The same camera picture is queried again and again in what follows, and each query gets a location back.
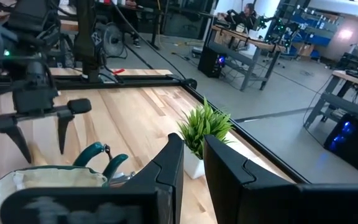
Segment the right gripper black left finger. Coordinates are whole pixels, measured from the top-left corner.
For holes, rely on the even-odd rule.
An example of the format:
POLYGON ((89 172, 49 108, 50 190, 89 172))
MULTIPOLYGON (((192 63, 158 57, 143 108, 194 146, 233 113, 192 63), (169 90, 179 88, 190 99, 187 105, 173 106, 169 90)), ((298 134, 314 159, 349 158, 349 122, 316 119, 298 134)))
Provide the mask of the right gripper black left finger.
POLYGON ((2 223, 179 223, 183 140, 171 133, 164 148, 120 187, 35 188, 2 203, 2 223))

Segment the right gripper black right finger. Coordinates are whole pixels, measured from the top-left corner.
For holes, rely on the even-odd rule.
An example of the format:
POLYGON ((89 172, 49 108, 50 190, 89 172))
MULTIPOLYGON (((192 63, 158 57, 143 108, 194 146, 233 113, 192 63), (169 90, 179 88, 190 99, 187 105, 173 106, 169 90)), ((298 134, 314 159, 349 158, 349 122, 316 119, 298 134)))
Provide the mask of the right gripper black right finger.
POLYGON ((358 223, 358 184, 293 184, 213 135, 203 157, 218 223, 358 223))

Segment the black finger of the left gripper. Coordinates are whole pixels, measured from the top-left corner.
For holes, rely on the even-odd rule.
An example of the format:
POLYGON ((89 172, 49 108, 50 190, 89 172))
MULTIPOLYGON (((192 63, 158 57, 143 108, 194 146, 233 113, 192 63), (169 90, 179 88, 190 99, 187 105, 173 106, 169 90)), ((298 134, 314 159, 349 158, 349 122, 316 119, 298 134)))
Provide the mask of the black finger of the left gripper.
POLYGON ((0 116, 0 133, 7 134, 21 151, 28 163, 32 162, 27 142, 23 132, 17 126, 17 120, 12 116, 0 116))
POLYGON ((60 154, 64 153, 67 127, 75 117, 70 110, 62 110, 57 113, 58 117, 58 143, 60 154))

